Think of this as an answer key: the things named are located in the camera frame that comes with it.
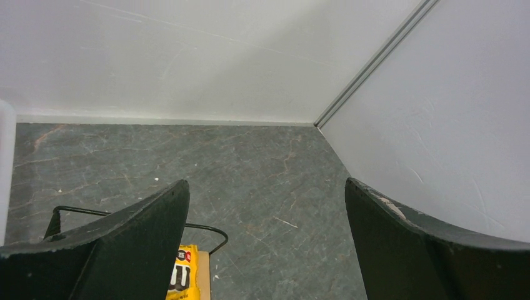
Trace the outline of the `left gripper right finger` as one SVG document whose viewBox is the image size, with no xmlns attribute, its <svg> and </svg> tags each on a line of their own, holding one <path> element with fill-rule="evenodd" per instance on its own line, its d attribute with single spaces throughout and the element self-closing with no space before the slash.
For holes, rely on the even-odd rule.
<svg viewBox="0 0 530 300">
<path fill-rule="evenodd" d="M 369 299 L 528 299 L 529 244 L 464 229 L 345 183 Z"/>
</svg>

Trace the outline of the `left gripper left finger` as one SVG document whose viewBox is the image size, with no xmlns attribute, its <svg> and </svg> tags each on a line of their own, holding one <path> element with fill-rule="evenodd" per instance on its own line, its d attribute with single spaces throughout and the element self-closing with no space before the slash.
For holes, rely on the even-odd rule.
<svg viewBox="0 0 530 300">
<path fill-rule="evenodd" d="M 1 248 L 1 298 L 164 299 L 189 203 L 189 184 L 178 180 L 69 231 L 65 207 L 55 207 L 41 242 Z"/>
</svg>

